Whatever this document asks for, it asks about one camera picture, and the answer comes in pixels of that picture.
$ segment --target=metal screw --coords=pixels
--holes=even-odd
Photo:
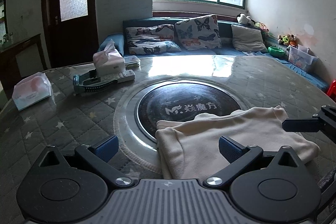
[[[125,185],[129,185],[131,184],[132,180],[130,178],[117,178],[115,180],[115,183],[118,184],[118,185],[121,185],[121,186],[125,186]]]
[[[222,184],[223,180],[218,177],[210,177],[210,178],[207,178],[206,183],[209,185],[216,186],[216,185]]]

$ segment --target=green bowl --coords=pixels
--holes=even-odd
[[[285,54],[284,50],[276,47],[268,47],[268,52],[274,57],[282,57]]]

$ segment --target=wooden cabinet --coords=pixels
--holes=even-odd
[[[8,100],[12,96],[14,86],[22,80],[16,62],[16,55],[34,44],[37,45],[43,69],[47,70],[41,46],[40,34],[12,45],[4,44],[3,47],[0,48],[0,82]]]

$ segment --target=red stool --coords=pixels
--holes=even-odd
[[[335,100],[335,97],[336,97],[336,80],[334,80],[331,84],[330,84],[330,87],[327,91],[327,95]]]

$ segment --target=blue sofa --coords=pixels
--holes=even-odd
[[[98,52],[102,51],[105,48],[106,44],[111,39],[113,39],[113,41],[115,42],[115,47],[120,52],[120,54],[124,57],[129,56],[130,54],[128,52],[127,42],[124,39],[125,29],[127,27],[152,27],[152,26],[157,26],[157,25],[162,25],[162,24],[173,24],[174,25],[176,22],[179,22],[179,21],[184,20],[184,19],[185,18],[147,18],[147,19],[126,20],[126,21],[123,22],[123,33],[114,33],[114,34],[111,34],[111,35],[107,36],[107,38],[100,45],[100,47],[98,49]],[[220,35],[221,38],[224,38],[224,37],[232,38],[232,29],[231,29],[232,24],[240,25],[240,24],[235,23],[235,22],[218,20],[219,35]],[[266,34],[262,30],[261,30],[261,35],[263,37],[263,40],[264,40],[266,46],[268,47],[268,42],[266,40]],[[179,43],[176,31],[175,31],[174,40],[179,45],[179,47],[181,48],[181,52],[174,52],[174,53],[163,52],[161,54],[145,54],[145,55],[138,55],[138,58],[152,57],[152,56],[203,55],[203,54],[246,56],[243,52],[237,51],[233,47],[232,43],[230,43],[230,44],[223,43],[222,48],[218,48],[218,49],[212,49],[212,50],[202,49],[202,50],[196,50],[196,51],[188,51],[181,45],[181,43]],[[267,56],[267,57],[270,57],[270,58],[274,58],[270,54],[262,54],[261,52],[256,52],[253,55],[264,55],[264,56]],[[306,72],[300,70],[298,67],[294,66],[293,64],[289,63],[286,60],[280,60],[280,59],[277,59],[277,58],[274,58],[274,59],[276,59],[277,61],[279,61],[283,65],[287,66],[289,69],[293,70],[297,74],[306,78],[309,82],[311,82],[313,85],[318,87],[320,90],[325,91],[328,88],[328,84],[325,81],[323,81],[321,78],[319,78],[317,75],[314,75],[312,73],[306,73]]]
[[[123,22],[123,33],[115,33],[107,36],[107,38],[104,40],[104,42],[100,45],[98,51],[102,51],[106,44],[113,39],[115,42],[116,49],[120,52],[122,56],[129,56],[127,42],[124,39],[125,36],[125,29],[127,27],[152,27],[162,24],[172,24],[174,25],[176,22],[179,22],[181,20],[184,20],[185,18],[147,18],[147,19],[136,19],[136,20],[126,20]],[[228,21],[221,21],[218,20],[218,28],[219,28],[219,35],[221,37],[226,38],[232,38],[232,30],[231,25],[240,25],[238,23],[234,22],[228,22]],[[265,33],[262,31],[263,39],[266,39]],[[202,49],[202,50],[196,50],[196,51],[188,51],[186,50],[181,43],[179,43],[179,40],[177,38],[177,34],[175,31],[175,42],[179,45],[181,48],[181,52],[163,52],[161,54],[146,54],[146,55],[139,55],[138,58],[142,57],[151,57],[151,56],[169,56],[169,55],[202,55],[202,54],[210,54],[210,55],[234,55],[234,56],[244,56],[245,54],[243,52],[237,51],[232,44],[223,44],[222,48],[219,49]]]

